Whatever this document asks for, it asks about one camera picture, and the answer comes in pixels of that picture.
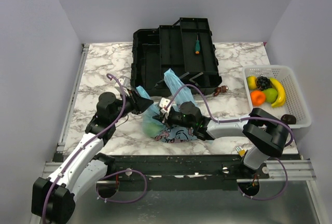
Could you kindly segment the green apple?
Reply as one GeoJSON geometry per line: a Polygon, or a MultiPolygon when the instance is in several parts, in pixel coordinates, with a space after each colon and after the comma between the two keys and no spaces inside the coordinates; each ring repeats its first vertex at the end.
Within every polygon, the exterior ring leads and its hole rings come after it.
{"type": "Polygon", "coordinates": [[[143,124],[143,132],[149,137],[156,137],[160,134],[162,126],[155,123],[145,123],[143,124]]]}

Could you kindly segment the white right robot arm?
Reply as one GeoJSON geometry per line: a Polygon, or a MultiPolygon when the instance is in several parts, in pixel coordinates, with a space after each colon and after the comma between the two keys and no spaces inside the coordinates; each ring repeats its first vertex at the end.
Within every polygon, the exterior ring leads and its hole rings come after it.
{"type": "Polygon", "coordinates": [[[239,173],[251,178],[269,158],[279,158],[288,138],[294,139],[290,127],[261,108],[253,108],[248,115],[232,119],[213,119],[201,113],[192,102],[184,102],[179,110],[160,107],[153,118],[168,127],[178,125],[189,128],[200,140],[221,137],[246,137],[254,147],[246,151],[239,164],[239,173]]]}

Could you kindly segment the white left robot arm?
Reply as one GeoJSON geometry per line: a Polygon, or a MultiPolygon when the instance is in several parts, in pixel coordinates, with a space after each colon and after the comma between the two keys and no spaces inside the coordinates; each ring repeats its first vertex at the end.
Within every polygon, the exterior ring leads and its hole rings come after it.
{"type": "Polygon", "coordinates": [[[99,179],[114,176],[113,159],[100,150],[116,131],[116,122],[129,113],[143,113],[153,103],[134,91],[121,100],[111,92],[102,93],[96,113],[73,152],[47,178],[39,177],[33,184],[31,212],[51,223],[67,223],[78,199],[99,179]]]}

